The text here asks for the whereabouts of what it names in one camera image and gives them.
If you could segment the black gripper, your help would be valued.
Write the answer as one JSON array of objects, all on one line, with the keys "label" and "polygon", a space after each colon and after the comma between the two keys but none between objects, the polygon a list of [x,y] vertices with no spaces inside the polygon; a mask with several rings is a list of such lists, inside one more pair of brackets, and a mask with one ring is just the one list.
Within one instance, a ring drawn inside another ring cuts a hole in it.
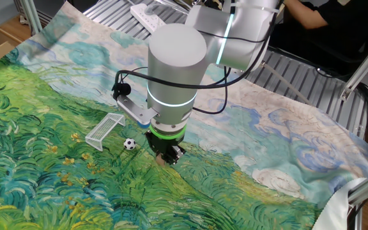
[{"label": "black gripper", "polygon": [[186,151],[180,146],[180,143],[184,139],[184,135],[173,139],[163,139],[157,137],[154,133],[147,133],[147,140],[149,146],[156,154],[157,160],[162,160],[162,155],[164,160],[170,164],[174,165],[178,160],[186,153]]}]

